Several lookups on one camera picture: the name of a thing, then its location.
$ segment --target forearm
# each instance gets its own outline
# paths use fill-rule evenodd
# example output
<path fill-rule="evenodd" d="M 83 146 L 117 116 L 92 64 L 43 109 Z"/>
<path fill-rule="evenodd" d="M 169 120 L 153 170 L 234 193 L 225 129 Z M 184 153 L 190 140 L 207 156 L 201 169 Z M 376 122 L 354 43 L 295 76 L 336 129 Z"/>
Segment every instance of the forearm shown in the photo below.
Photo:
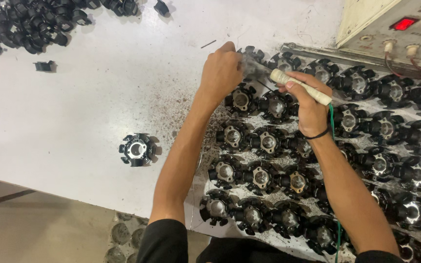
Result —
<path fill-rule="evenodd" d="M 173 218 L 184 224 L 183 203 L 193 181 L 204 132 L 213 112 L 212 108 L 200 106 L 200 101 L 200 98 L 195 98 L 160 172 L 149 223 Z"/>
<path fill-rule="evenodd" d="M 357 252 L 382 250 L 399 255 L 386 217 L 334 141 L 323 136 L 312 140 L 311 145 L 321 166 L 329 203 Z"/>

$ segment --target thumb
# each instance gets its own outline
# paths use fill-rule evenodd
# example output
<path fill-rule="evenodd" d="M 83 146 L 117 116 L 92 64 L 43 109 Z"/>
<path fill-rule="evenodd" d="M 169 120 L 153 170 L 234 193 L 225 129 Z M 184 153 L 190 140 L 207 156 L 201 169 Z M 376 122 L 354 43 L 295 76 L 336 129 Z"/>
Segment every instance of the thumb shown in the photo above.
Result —
<path fill-rule="evenodd" d="M 293 81 L 287 82 L 285 87 L 281 87 L 280 89 L 285 88 L 290 94 L 294 95 L 297 98 L 298 102 L 300 103 L 300 107 L 312 107 L 316 104 L 316 101 L 311 97 L 306 89 L 302 87 L 300 84 L 295 83 Z"/>

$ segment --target smoke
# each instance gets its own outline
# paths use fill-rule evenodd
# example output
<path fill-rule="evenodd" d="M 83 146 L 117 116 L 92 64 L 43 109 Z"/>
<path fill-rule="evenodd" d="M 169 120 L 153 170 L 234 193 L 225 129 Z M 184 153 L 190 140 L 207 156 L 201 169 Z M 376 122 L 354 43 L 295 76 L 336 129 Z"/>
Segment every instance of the smoke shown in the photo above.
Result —
<path fill-rule="evenodd" d="M 271 69 L 261 65 L 248 54 L 243 54 L 241 66 L 243 67 L 243 77 L 252 80 L 258 80 L 260 77 L 270 75 L 272 72 Z"/>

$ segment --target person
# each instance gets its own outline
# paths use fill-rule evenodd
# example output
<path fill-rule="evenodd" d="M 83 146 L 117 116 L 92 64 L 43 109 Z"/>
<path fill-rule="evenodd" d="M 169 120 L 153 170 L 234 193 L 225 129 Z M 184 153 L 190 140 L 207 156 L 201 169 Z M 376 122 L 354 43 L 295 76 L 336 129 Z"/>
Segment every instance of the person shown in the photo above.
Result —
<path fill-rule="evenodd" d="M 202 70 L 201 85 L 157 180 L 149 225 L 137 255 L 138 263 L 188 262 L 183 203 L 193 181 L 209 118 L 243 78 L 241 60 L 242 55 L 235 52 L 232 42 L 225 43 L 207 57 Z M 300 72 L 289 72 L 287 75 L 332 96 L 331 89 L 311 75 Z M 300 104 L 300 131 L 307 137 L 318 137 L 309 142 L 321 166 L 331 207 L 358 253 L 355 262 L 402 262 L 383 212 L 331 135 L 325 133 L 327 106 L 317 103 L 302 86 L 291 81 L 280 87 L 279 91 L 289 92 L 297 98 Z M 291 256 L 254 239 L 212 238 L 196 262 L 311 261 Z"/>

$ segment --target black sleeve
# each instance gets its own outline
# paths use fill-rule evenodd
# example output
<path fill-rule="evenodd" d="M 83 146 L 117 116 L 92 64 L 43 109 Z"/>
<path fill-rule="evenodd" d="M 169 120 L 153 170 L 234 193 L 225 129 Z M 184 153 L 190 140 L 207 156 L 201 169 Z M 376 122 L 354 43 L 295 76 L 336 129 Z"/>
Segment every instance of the black sleeve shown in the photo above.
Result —
<path fill-rule="evenodd" d="M 145 229 L 137 263 L 188 263 L 188 234 L 174 219 L 153 222 Z"/>
<path fill-rule="evenodd" d="M 355 263 L 404 263 L 404 261 L 397 256 L 384 251 L 370 250 L 360 253 Z"/>

